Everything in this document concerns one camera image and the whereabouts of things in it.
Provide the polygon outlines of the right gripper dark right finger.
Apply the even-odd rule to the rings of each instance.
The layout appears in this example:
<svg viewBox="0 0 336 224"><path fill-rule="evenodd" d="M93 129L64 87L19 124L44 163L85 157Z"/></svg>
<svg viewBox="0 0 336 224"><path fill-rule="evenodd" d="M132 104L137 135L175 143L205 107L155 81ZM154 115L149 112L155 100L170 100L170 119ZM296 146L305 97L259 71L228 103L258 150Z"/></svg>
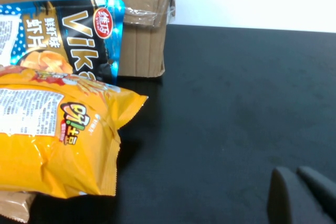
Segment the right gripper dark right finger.
<svg viewBox="0 0 336 224"><path fill-rule="evenodd" d="M308 166L300 166L297 174L331 218L335 218L335 182Z"/></svg>

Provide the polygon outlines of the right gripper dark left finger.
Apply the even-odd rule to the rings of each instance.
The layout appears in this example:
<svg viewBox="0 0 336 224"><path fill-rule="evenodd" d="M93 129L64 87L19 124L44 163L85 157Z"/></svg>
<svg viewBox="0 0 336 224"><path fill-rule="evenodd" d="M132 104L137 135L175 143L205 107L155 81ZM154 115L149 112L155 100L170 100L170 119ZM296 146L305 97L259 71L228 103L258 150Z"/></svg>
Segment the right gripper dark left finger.
<svg viewBox="0 0 336 224"><path fill-rule="evenodd" d="M272 171L267 216L269 223L335 223L297 171L286 167Z"/></svg>

